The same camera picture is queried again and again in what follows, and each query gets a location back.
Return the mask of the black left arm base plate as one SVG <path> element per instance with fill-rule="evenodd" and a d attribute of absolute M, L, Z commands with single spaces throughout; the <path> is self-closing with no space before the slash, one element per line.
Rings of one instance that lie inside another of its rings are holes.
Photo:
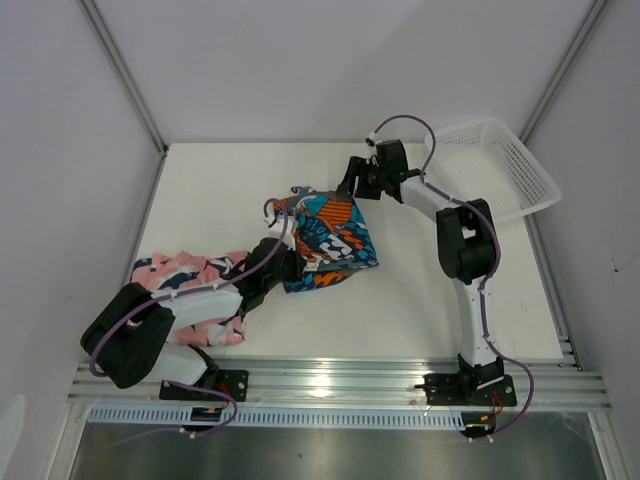
<path fill-rule="evenodd" d="M 201 392 L 201 389 L 222 393 L 233 398 L 236 402 L 245 402 L 249 386 L 249 372 L 247 370 L 211 370 L 209 369 L 190 388 L 182 388 L 171 382 L 164 382 L 160 387 L 161 400 L 175 401 L 223 401 L 219 395 Z"/>

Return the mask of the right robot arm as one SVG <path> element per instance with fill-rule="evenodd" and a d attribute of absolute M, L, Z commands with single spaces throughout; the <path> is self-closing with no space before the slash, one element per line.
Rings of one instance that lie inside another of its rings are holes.
<path fill-rule="evenodd" d="M 490 336 L 487 284 L 501 250 L 489 205 L 483 199 L 456 199 L 427 182 L 423 171 L 408 166 L 399 140 L 368 139 L 366 144 L 370 156 L 349 160 L 338 191 L 368 200 L 387 194 L 432 220 L 440 268 L 456 291 L 461 322 L 457 373 L 428 374 L 422 388 L 445 405 L 479 403 L 506 379 L 504 360 Z"/>

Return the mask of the blue orange patterned shorts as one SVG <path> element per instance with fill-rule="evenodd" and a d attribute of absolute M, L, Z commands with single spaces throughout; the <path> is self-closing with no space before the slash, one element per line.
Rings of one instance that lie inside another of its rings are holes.
<path fill-rule="evenodd" d="M 379 265 L 364 216 L 352 195 L 295 186 L 273 205 L 296 222 L 296 251 L 306 261 L 299 280 L 284 284 L 287 293 L 338 285 L 361 270 Z"/>

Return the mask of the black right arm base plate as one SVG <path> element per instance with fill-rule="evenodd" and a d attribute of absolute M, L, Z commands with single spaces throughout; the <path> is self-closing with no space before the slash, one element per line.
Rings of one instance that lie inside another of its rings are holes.
<path fill-rule="evenodd" d="M 430 406 L 477 406 L 497 405 L 515 407 L 517 396 L 513 379 L 505 375 L 502 380 L 479 389 L 473 389 L 460 374 L 431 373 L 423 377 L 415 389 L 425 393 Z"/>

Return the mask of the pink shark print shorts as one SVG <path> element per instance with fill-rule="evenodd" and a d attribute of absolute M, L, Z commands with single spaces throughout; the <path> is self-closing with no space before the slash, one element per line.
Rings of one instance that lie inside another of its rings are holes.
<path fill-rule="evenodd" d="M 195 256 L 185 251 L 170 257 L 154 253 L 138 259 L 130 281 L 149 291 L 177 290 L 211 283 L 229 273 L 248 255 L 246 250 L 232 251 L 218 257 Z M 174 330 L 169 342 L 177 345 L 216 347 L 238 345 L 245 340 L 245 316 L 210 318 Z"/>

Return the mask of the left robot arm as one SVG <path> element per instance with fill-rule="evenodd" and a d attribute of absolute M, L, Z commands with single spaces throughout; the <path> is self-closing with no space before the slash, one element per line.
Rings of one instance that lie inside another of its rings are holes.
<path fill-rule="evenodd" d="M 216 390 L 205 347 L 243 342 L 248 313 L 277 285 L 301 279 L 305 260 L 275 238 L 217 257 L 155 253 L 134 264 L 80 339 L 90 370 L 118 388 L 178 382 L 197 400 Z"/>

